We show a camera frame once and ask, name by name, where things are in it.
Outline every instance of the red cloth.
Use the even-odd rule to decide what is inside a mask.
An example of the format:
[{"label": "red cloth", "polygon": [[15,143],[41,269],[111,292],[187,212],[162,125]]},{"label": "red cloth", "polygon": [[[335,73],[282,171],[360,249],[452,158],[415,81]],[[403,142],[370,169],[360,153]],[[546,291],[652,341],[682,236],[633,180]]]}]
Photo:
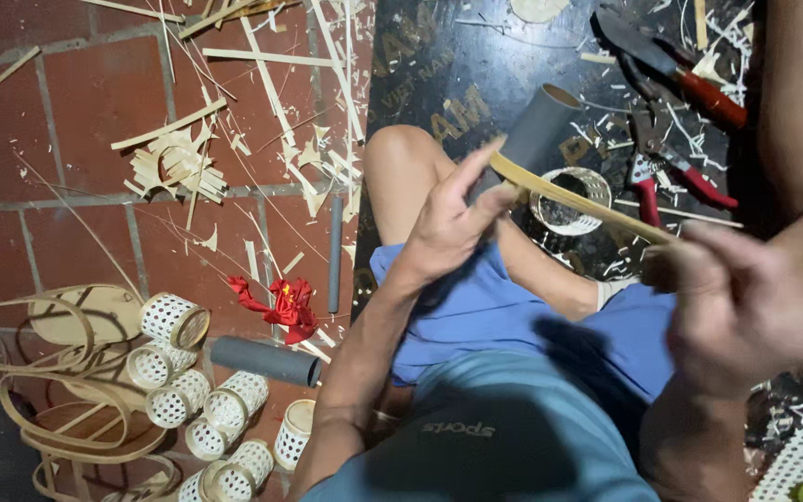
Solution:
[{"label": "red cloth", "polygon": [[318,328],[318,320],[309,308],[311,286],[306,279],[296,279],[294,283],[275,279],[269,288],[275,296],[274,309],[252,297],[250,285],[243,277],[229,277],[229,284],[237,293],[237,302],[253,312],[262,312],[262,319],[266,323],[290,327],[290,332],[284,339],[286,345],[309,339]]}]

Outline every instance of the red handle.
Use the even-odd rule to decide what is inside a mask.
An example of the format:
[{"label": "red handle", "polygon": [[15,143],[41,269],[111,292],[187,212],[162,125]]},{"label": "red handle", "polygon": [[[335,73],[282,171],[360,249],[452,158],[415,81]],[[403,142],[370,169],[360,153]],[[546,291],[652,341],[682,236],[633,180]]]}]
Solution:
[{"label": "red handle", "polygon": [[678,70],[675,78],[687,97],[694,103],[703,106],[712,119],[722,122],[734,130],[740,130],[745,126],[746,120],[749,119],[745,108],[733,103],[720,89],[687,70]]},{"label": "red handle", "polygon": [[656,203],[656,182],[653,178],[646,178],[631,185],[640,200],[640,219],[654,227],[662,226],[658,218],[658,204]]},{"label": "red handle", "polygon": [[739,207],[739,202],[736,199],[718,192],[717,188],[704,179],[702,173],[695,167],[690,166],[686,171],[672,170],[672,172],[686,178],[686,183],[684,183],[686,189],[703,203],[718,209],[729,209],[730,211]]}]

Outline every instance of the red brick tile floor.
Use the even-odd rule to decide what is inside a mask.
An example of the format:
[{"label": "red brick tile floor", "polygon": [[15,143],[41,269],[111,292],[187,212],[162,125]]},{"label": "red brick tile floor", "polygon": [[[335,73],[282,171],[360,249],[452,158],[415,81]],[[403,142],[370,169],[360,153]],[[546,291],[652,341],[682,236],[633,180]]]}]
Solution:
[{"label": "red brick tile floor", "polygon": [[[146,0],[122,3],[149,8]],[[158,2],[151,2],[157,8]],[[165,0],[167,12],[199,16],[205,2],[186,6],[181,0]],[[256,32],[263,52],[329,57],[314,13],[305,6],[293,6],[275,17],[278,32],[265,26]],[[340,16],[329,1],[322,3],[328,21]],[[366,77],[370,70],[373,3],[357,14],[352,29],[352,96],[364,127],[367,124]],[[199,17],[190,17],[194,22]],[[257,25],[265,15],[251,18]],[[173,33],[178,33],[171,26]],[[331,38],[345,48],[343,23],[334,23]],[[314,31],[316,37],[310,37]],[[345,188],[334,186],[334,194],[314,218],[309,217],[300,183],[288,176],[282,160],[281,141],[273,140],[281,126],[272,113],[263,78],[252,61],[204,60],[204,47],[249,50],[239,20],[210,28],[180,45],[173,37],[167,43],[162,25],[132,13],[92,6],[78,0],[7,0],[0,2],[0,72],[33,46],[42,53],[22,66],[0,85],[0,301],[31,295],[63,286],[107,282],[123,284],[121,274],[95,244],[73,215],[53,194],[27,172],[14,154],[21,154],[76,207],[138,285],[143,296],[168,291],[209,308],[212,322],[197,368],[215,385],[232,371],[213,366],[209,347],[218,336],[273,339],[283,331],[274,330],[260,314],[245,310],[225,282],[226,275],[249,278],[244,241],[252,241],[262,286],[251,285],[252,294],[268,301],[269,279],[303,253],[302,259],[284,277],[307,279],[315,290],[310,302],[323,331],[340,342],[348,328],[351,307],[352,263],[342,253],[340,310],[327,312],[330,197],[345,204]],[[184,228],[188,199],[172,200],[165,193],[152,201],[139,200],[123,180],[131,178],[128,161],[131,150],[113,151],[110,143],[135,137],[180,119],[206,106],[202,87],[212,99],[220,93],[198,67],[219,82],[233,97],[218,115],[217,139],[210,144],[214,166],[224,172],[231,190],[223,204],[198,200],[191,224],[193,236],[180,235],[172,222]],[[316,72],[306,65],[267,63],[279,100],[295,129],[296,147],[315,136],[314,126],[329,127],[329,145],[345,156],[345,112],[336,105],[338,80],[327,69]],[[194,131],[200,127],[195,124]],[[235,134],[243,134],[251,155],[230,148]],[[353,152],[362,156],[362,147]],[[319,189],[329,186],[325,176],[312,166],[303,175]],[[266,234],[256,230],[247,213]],[[342,244],[356,240],[357,218],[344,223]],[[206,240],[217,229],[217,252],[193,244]],[[270,249],[271,257],[262,253]],[[1,352],[13,363],[26,363],[52,351],[25,323],[25,309],[0,309]],[[144,338],[135,344],[143,343]],[[333,349],[317,336],[312,342],[328,355]],[[16,392],[23,394],[38,410],[75,399],[60,384],[39,379],[17,379]],[[270,382],[270,397],[245,439],[260,438],[270,444],[287,405],[299,398],[316,398],[318,391],[282,382]],[[184,427],[171,430],[162,453],[178,466],[182,476],[203,469],[207,462],[194,458],[184,444]],[[137,461],[122,466],[88,465],[85,476],[92,482],[95,499],[146,479],[157,470],[151,462]],[[72,490],[72,468],[65,463],[58,474],[59,489]],[[291,474],[280,467],[268,478],[259,500],[283,498]]]}]

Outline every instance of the knife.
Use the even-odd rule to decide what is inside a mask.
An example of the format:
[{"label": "knife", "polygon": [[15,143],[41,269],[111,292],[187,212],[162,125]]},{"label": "knife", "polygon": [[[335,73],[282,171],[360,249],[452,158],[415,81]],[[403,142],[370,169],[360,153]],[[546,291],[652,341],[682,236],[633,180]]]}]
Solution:
[{"label": "knife", "polygon": [[745,108],[733,103],[726,94],[705,79],[677,64],[652,39],[632,28],[615,11],[599,6],[596,16],[597,24],[609,42],[677,82],[687,99],[704,107],[712,119],[734,130],[745,126],[748,120]]}]

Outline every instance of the gray pvc pipe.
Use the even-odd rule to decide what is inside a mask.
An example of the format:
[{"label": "gray pvc pipe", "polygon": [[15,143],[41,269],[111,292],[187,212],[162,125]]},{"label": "gray pvc pipe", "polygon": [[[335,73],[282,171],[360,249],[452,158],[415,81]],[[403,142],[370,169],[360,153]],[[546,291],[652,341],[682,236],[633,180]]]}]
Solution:
[{"label": "gray pvc pipe", "polygon": [[554,139],[579,111],[581,103],[565,90],[551,84],[538,87],[507,133],[500,154],[541,176],[546,171],[548,151],[556,147]]},{"label": "gray pvc pipe", "polygon": [[340,241],[342,238],[342,198],[330,203],[330,268],[328,270],[328,314],[340,309]]},{"label": "gray pvc pipe", "polygon": [[316,356],[239,337],[216,338],[210,360],[226,368],[305,387],[314,388],[321,376],[321,360]]}]

